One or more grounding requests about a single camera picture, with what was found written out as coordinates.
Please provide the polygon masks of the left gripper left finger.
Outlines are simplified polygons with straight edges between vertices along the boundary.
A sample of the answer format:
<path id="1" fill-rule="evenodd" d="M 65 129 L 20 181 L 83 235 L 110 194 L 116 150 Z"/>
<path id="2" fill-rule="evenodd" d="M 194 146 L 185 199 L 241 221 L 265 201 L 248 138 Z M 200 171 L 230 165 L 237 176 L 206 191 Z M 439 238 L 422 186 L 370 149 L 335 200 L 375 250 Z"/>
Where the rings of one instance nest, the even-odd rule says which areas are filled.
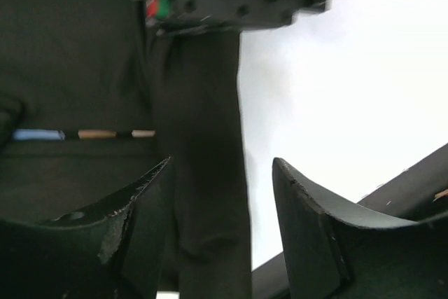
<path id="1" fill-rule="evenodd" d="M 154 298 L 172 208 L 172 159 L 77 211 L 1 221 L 2 298 Z"/>

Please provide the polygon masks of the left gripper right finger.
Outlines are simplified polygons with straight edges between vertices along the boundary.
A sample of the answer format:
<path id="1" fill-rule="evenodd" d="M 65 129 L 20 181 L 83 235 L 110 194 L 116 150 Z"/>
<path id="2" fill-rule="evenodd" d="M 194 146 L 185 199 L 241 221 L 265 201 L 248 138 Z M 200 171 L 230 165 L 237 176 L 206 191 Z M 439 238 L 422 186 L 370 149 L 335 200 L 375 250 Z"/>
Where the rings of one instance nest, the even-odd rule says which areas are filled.
<path id="1" fill-rule="evenodd" d="M 408 221 L 272 163 L 292 298 L 446 298 L 447 214 Z"/>

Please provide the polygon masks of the black printed t-shirt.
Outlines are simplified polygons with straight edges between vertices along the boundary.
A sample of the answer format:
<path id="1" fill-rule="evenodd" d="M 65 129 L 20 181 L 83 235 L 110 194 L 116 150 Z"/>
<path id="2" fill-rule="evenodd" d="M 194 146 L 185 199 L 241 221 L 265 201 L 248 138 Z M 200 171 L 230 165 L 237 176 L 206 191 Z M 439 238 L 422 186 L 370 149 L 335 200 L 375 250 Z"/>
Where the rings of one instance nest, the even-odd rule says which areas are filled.
<path id="1" fill-rule="evenodd" d="M 239 44 L 158 36 L 131 0 L 1 0 L 1 216 L 67 214 L 173 157 L 160 289 L 250 298 Z"/>

